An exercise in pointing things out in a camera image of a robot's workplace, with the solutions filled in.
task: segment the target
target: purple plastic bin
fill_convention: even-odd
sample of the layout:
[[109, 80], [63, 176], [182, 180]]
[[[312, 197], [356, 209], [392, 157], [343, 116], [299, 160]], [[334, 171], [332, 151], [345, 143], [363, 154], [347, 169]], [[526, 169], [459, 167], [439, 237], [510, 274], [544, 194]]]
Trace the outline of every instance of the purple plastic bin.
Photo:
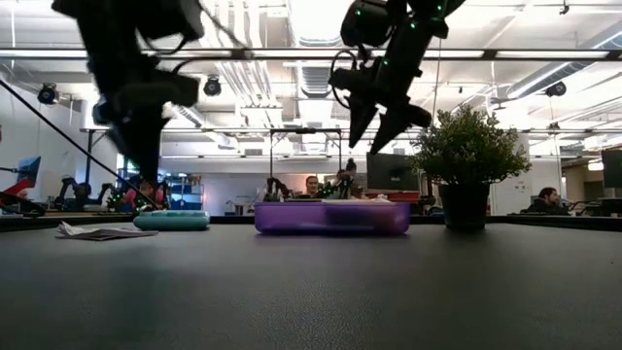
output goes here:
[[404, 234], [408, 203], [262, 202], [255, 205], [255, 228], [264, 234]]

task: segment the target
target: green plant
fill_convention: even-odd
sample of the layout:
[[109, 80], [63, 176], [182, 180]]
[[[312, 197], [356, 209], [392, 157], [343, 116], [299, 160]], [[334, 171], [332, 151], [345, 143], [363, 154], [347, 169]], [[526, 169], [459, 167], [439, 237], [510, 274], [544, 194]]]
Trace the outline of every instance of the green plant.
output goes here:
[[415, 141], [421, 151], [413, 156], [413, 168], [448, 185], [494, 184], [529, 171], [525, 149], [516, 147], [517, 130], [500, 129], [498, 123], [494, 115], [467, 105], [453, 116], [438, 111], [438, 125]]

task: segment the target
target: monitor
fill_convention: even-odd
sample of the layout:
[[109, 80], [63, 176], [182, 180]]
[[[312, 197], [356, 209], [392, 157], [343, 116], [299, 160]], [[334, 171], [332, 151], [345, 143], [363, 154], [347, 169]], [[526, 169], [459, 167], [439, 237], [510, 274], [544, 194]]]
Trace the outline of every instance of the monitor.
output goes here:
[[602, 151], [603, 182], [606, 189], [622, 189], [622, 151]]
[[418, 191], [419, 175], [409, 156], [367, 153], [367, 188], [385, 191]]
[[40, 165], [41, 157], [30, 157], [20, 160], [17, 167], [17, 182], [27, 180], [28, 186], [34, 188], [37, 184]]

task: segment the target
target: black table surface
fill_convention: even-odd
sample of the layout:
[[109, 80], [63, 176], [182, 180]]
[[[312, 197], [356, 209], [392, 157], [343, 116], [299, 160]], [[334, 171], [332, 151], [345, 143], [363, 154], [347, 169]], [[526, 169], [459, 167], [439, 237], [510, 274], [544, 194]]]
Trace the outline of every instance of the black table surface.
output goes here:
[[0, 349], [622, 349], [622, 233], [409, 233], [2, 233]]

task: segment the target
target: black plant pot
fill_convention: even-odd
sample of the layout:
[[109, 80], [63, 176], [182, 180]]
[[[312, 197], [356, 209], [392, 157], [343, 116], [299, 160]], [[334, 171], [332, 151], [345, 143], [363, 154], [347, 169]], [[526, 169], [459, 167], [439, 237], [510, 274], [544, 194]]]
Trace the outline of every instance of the black plant pot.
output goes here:
[[484, 229], [490, 185], [443, 185], [439, 191], [448, 228], [455, 231]]

